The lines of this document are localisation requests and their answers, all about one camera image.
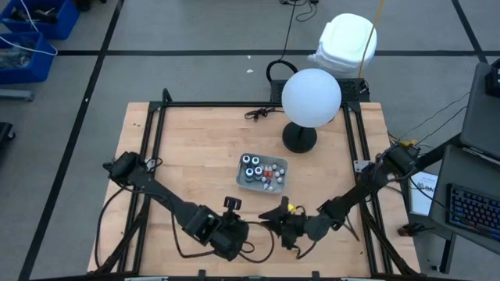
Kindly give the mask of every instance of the white globe lamp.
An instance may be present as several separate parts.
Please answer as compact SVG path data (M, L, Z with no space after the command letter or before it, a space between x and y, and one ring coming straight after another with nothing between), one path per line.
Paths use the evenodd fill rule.
M283 130L283 144L290 151L310 151L317 140L314 128L330 122L341 106L338 82L321 69L304 69L284 85L281 103L291 123Z

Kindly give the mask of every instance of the wooden tabletop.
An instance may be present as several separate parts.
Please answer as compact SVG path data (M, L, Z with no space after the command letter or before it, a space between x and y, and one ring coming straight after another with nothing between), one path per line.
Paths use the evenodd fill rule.
M139 151L147 115L147 103L130 103L116 156L125 151ZM162 132L159 157L163 164L157 168L156 179L185 201L207 205L218 213L225 211L226 196L240 198L237 213L248 221L279 205L281 196L261 194L241 189L235 182L238 161L242 154L251 152L285 158L288 161L287 186L282 195L293 205L303 205L308 215L326 199L342 195L354 186L351 157L346 136L345 121L339 112L334 121L317 128L318 140L314 149L305 154L288 151L281 141L281 133L290 122L283 113L270 113L257 123L243 117L255 108L167 108ZM362 104L362 115L371 157L389 146L387 128L380 104ZM352 115L359 158L361 147ZM148 153L152 150L155 125ZM118 187L110 182L106 200ZM379 192L385 231L388 239L408 264L420 271L413 239L400 237L397 229L408 223L401 194L390 189ZM112 252L121 236L127 217L130 194L123 192L108 207L102 220L99 243L100 262ZM295 251L287 251L276 239L272 257L265 263L252 264L238 257L228 262L216 256L183 259L173 242L170 213L155 201L150 209L148 230L141 263L141 275L196 276L205 269L207 276L370 276L359 208L354 207L349 217L361 241L345 228L330 231L305 258L297 261ZM177 227L180 247L185 254L210 250L202 247ZM251 258L261 259L270 249L270 235L259 226L250 226L248 240L255 245ZM305 250L311 241L298 239L297 245ZM380 247L375 243L377 264L383 272ZM127 268L131 269L135 241L130 246ZM95 269L91 258L89 270Z

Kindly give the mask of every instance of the blue plastic crate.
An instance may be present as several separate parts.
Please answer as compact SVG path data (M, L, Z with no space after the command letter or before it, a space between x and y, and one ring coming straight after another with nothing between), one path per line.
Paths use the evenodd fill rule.
M26 32L18 34L0 34L7 41L15 43L25 40L36 42L36 50L53 53L54 49L44 39L39 32ZM12 46L0 41L0 48L11 48ZM0 69L0 84L16 84L42 82L47 80L50 66L52 65L53 55L33 52L30 63L26 67L16 67Z
M78 16L80 16L80 12L78 12L72 0L24 0L24 3L28 9L35 3L36 5L59 7L59 12L57 13L58 22L56 24L35 22L38 30L47 39L67 39L78 20ZM20 0L10 0L9 4L3 9L2 14L0 14L0 23L5 24L13 33L35 31L30 22L9 19L14 8L24 10Z

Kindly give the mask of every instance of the keyboard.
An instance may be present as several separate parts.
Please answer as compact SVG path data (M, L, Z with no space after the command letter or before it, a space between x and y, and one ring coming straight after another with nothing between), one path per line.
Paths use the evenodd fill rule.
M447 224L500 241L500 200L470 188L448 185Z

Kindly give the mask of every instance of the black lamp base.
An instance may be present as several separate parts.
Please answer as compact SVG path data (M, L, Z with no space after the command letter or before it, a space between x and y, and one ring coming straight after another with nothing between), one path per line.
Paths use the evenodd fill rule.
M293 122L283 130L283 144L289 151L304 153L313 149L318 135L314 128L305 128Z

